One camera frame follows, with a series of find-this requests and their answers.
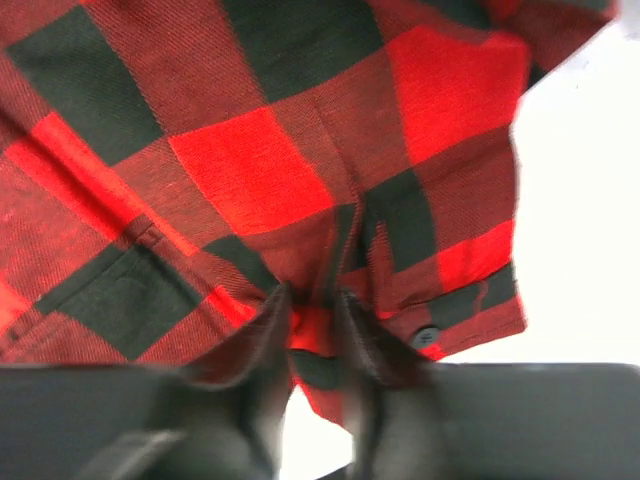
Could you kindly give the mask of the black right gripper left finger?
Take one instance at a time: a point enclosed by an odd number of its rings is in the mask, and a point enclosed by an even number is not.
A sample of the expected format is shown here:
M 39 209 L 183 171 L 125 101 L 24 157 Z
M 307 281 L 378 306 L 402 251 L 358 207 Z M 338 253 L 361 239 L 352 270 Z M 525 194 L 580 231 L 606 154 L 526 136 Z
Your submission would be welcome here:
M 1 371 L 5 479 L 272 479 L 291 393 L 291 294 L 179 367 Z

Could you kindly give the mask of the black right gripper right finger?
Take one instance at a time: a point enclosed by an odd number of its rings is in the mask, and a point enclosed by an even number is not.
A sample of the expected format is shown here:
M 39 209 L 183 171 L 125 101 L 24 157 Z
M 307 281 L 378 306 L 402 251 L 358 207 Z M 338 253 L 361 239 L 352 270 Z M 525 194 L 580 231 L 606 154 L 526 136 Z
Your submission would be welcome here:
M 449 364 L 338 301 L 351 479 L 635 479 L 639 370 Z

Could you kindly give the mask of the red black plaid shirt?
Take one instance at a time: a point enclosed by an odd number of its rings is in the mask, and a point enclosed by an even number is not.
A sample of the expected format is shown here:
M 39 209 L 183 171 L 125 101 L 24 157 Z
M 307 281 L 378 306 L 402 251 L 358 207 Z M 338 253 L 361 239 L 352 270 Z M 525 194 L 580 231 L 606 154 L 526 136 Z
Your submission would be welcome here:
M 287 287 L 342 424 L 343 289 L 432 360 L 522 332 L 524 93 L 615 1 L 5 1 L 1 360 L 180 365 Z

